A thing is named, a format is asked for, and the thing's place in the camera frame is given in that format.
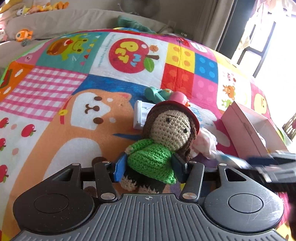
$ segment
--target apple stem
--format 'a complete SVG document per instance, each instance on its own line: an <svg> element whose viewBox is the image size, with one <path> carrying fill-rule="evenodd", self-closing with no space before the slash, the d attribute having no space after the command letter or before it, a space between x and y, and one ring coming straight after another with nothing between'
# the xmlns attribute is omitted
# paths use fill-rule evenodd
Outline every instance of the apple stem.
<svg viewBox="0 0 296 241"><path fill-rule="evenodd" d="M147 58L152 58L155 60L159 60L159 56L158 55L146 55Z"/></svg>

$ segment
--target gray ribbed plate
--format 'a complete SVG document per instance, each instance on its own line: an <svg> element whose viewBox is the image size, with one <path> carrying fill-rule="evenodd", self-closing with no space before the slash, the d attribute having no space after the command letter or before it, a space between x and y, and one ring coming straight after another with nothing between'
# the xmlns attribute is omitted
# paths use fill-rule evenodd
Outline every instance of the gray ribbed plate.
<svg viewBox="0 0 296 241"><path fill-rule="evenodd" d="M82 227L58 235L20 232L14 241L285 241L274 230L257 235L227 232L211 223L196 204L174 194L124 194L103 204Z"/></svg>

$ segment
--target checkered pattern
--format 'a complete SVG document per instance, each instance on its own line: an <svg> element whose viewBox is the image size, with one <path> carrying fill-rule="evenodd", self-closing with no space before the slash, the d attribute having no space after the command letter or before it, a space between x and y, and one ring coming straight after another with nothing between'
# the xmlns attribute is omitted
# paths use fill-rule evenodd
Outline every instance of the checkered pattern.
<svg viewBox="0 0 296 241"><path fill-rule="evenodd" d="M0 103L0 110L51 121L86 77L68 70L35 67Z"/></svg>

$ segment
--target doll face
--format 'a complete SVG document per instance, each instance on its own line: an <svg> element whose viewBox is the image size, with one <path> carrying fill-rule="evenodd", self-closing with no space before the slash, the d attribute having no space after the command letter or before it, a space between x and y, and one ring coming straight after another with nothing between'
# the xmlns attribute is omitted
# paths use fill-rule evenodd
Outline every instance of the doll face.
<svg viewBox="0 0 296 241"><path fill-rule="evenodd" d="M154 121L150 137L170 151L179 150L190 136L188 117L178 110L167 110Z"/></svg>

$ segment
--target crosshair symbol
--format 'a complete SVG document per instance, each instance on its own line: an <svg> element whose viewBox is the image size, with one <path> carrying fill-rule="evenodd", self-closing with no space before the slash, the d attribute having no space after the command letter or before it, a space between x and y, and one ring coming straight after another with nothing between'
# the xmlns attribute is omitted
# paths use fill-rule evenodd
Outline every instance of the crosshair symbol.
<svg viewBox="0 0 296 241"><path fill-rule="evenodd" d="M152 198L153 198L153 197L151 197L151 196L147 196L147 197L145 197L145 199L147 199L148 201L151 201Z"/></svg>

